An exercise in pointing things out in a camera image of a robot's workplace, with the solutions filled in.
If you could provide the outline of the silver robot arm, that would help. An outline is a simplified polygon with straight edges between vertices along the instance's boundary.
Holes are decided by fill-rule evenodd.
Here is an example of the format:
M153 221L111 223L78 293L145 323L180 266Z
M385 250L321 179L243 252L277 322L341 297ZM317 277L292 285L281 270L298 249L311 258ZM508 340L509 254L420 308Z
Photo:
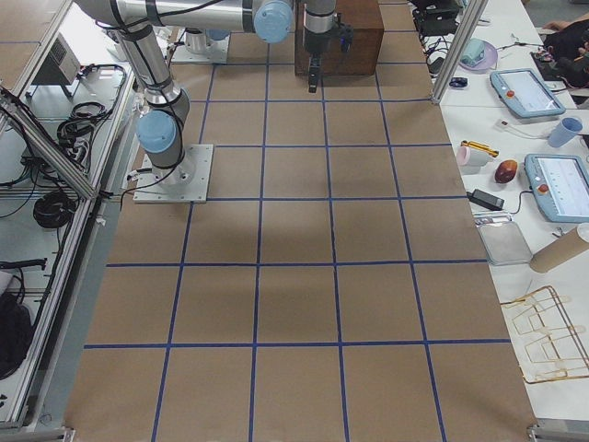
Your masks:
M322 55L337 34L336 1L305 1L303 44L309 54L308 92L316 93L321 77Z
M78 1L84 13L115 34L144 92L147 114L136 134L151 161L152 176L166 186L192 178L183 129L188 93L172 77L156 39L156 27L207 32L245 31L261 40L284 40L294 14L291 1Z

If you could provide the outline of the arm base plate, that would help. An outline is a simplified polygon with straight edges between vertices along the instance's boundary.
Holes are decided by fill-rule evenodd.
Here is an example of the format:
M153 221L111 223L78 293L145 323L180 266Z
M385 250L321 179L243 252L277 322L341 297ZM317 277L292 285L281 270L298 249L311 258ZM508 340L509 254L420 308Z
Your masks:
M231 33L208 29L185 29L175 45L170 61L176 64L225 64Z
M214 158L213 145L186 145L184 159L168 176L154 169L147 154L142 167L152 169L139 175L138 191L133 194L137 204L205 204L208 196Z

